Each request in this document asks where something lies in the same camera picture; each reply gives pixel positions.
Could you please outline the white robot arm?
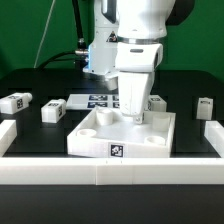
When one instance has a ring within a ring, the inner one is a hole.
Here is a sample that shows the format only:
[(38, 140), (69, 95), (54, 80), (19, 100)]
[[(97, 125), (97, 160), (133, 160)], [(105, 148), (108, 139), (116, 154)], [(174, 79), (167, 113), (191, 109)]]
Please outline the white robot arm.
[(181, 24), (195, 0), (94, 0), (94, 39), (84, 71), (119, 93), (120, 111), (140, 124), (163, 59), (168, 25)]

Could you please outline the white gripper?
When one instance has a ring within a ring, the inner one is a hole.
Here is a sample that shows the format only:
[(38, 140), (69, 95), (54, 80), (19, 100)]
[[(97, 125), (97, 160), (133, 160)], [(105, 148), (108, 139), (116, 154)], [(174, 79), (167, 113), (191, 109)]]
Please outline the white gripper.
[(118, 71), (120, 110), (123, 116), (134, 117), (136, 124), (144, 121), (143, 110), (162, 57), (160, 43), (118, 44), (115, 68)]

